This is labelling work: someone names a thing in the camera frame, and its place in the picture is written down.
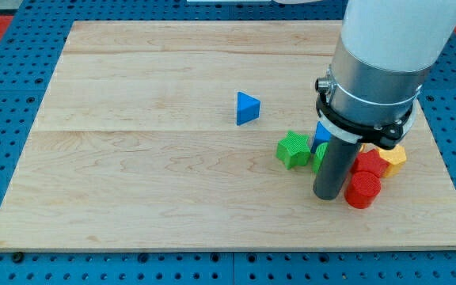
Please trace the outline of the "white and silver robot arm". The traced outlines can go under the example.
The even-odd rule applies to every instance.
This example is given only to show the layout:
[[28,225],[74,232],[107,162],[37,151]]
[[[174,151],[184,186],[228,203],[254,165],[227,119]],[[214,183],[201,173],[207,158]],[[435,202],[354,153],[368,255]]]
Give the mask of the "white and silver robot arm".
[[332,62],[316,82],[332,140],[393,149],[456,26],[456,0],[350,0]]

